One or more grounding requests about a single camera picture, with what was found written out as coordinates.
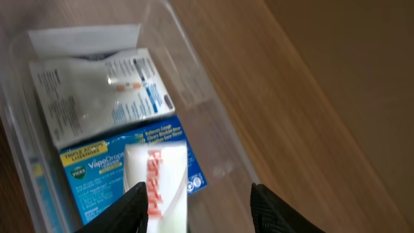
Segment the clear plastic bin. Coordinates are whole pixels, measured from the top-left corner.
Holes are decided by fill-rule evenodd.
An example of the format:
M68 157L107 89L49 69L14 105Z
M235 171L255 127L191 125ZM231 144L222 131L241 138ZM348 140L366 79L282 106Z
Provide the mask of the clear plastic bin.
M208 181L189 196L192 232L253 232L250 186L258 182L214 88L171 5L162 0L49 1L11 35L1 61L1 116L36 232L73 232L82 224L36 98L28 62L38 60L28 30L140 23L147 47L177 107Z

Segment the blue package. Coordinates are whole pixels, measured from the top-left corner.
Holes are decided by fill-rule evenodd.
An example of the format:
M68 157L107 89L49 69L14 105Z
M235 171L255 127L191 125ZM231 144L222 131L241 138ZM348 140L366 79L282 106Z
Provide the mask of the blue package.
M86 225L124 192L125 145L187 140L177 116L60 152L83 224ZM188 146L188 194L207 185L199 163Z
M36 179L36 184L38 185L38 190L40 193L43 206L45 207L46 216L49 220L50 229L53 233L61 233L63 231L58 221L56 207L53 204L52 196L50 195L50 191L47 186L46 177L43 174L43 170L41 169L40 163L32 162L32 170L34 177Z

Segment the white tag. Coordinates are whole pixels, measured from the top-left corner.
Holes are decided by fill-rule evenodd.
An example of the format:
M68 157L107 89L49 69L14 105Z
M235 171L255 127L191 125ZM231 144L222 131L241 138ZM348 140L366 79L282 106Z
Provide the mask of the white tag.
M124 191L146 182L149 233L182 233L187 229L187 145L165 142L125 148Z

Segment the wooden table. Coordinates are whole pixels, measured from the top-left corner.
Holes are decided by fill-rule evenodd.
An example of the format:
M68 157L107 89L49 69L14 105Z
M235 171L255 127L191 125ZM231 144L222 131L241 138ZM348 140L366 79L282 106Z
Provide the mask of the wooden table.
M412 231L265 2L171 3L262 183L327 232ZM24 23L9 17L30 20L35 6L42 0L2 9L3 33ZM0 227L31 232L4 134L1 139Z

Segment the medicine packet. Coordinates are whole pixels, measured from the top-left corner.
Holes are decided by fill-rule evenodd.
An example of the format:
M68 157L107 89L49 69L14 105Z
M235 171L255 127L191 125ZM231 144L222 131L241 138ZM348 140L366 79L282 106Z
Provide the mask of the medicine packet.
M30 72L58 149L175 111L147 49L31 62Z
M127 145L166 142L187 143L187 194L205 188L207 180L177 116L60 151L60 160L83 224L92 221L123 195Z
M187 176L185 140L125 147L124 192L146 182L148 233L186 232Z

